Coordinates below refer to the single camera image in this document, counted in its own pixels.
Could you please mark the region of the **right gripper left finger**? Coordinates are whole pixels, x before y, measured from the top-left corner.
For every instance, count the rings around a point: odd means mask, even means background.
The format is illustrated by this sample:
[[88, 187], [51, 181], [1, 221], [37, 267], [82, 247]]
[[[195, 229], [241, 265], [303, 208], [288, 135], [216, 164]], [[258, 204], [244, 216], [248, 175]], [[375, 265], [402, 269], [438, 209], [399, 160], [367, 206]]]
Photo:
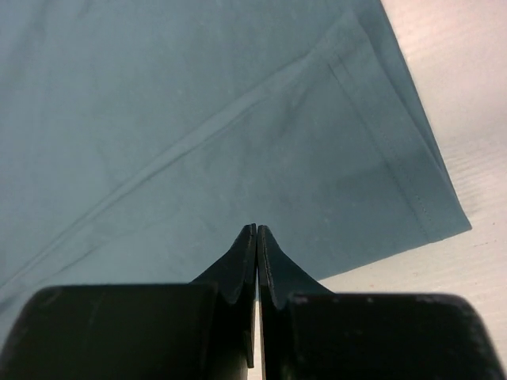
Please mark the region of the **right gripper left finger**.
[[1, 353], [4, 379], [244, 379], [254, 364], [255, 225], [189, 283], [47, 287]]

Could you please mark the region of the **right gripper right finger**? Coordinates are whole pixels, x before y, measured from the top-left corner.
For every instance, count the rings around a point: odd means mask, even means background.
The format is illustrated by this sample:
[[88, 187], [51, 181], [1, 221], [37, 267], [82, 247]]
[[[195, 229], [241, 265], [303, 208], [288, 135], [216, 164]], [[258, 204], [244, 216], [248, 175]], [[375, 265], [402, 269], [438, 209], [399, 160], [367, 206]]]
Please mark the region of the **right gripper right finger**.
[[257, 231], [266, 379], [503, 379], [486, 327], [439, 293], [334, 293]]

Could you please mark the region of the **blue t shirt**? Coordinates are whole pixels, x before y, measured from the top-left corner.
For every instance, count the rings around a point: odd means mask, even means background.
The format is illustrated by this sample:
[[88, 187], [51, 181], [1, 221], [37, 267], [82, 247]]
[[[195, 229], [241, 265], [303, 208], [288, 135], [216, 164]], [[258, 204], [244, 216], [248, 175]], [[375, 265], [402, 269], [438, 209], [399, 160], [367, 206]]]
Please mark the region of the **blue t shirt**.
[[381, 2], [2, 2], [2, 335], [250, 223], [316, 279], [471, 228]]

